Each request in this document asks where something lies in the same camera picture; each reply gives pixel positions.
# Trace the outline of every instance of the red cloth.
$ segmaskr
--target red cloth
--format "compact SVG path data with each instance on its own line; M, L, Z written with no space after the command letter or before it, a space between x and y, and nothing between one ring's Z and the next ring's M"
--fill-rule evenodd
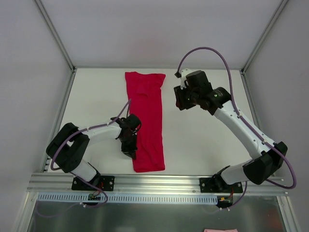
M131 99L130 113L141 121L133 169L137 173L165 170L161 99L165 74L127 72L125 76L127 96Z

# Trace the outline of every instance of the perforated metal strip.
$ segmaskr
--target perforated metal strip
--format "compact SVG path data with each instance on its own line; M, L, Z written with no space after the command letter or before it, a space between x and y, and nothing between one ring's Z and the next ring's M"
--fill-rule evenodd
M47 193L42 192L38 201L49 202L99 202L88 199L88 193ZM217 204L216 196L203 195L154 195L108 193L109 203L151 203L151 204Z

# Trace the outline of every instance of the white table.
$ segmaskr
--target white table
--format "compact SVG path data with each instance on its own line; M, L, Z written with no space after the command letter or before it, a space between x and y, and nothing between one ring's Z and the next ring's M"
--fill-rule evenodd
M172 69L78 69L62 120L62 126L100 124L116 116L127 102L125 72L164 73L162 86L163 145L166 169L147 174L212 175L227 165L249 160L234 134L214 116L196 106L180 111L173 88L180 84ZM227 72L205 70L213 88L229 91ZM232 71L235 99L252 120L239 71ZM104 174L136 174L132 161L121 152L118 140L87 148L84 159Z

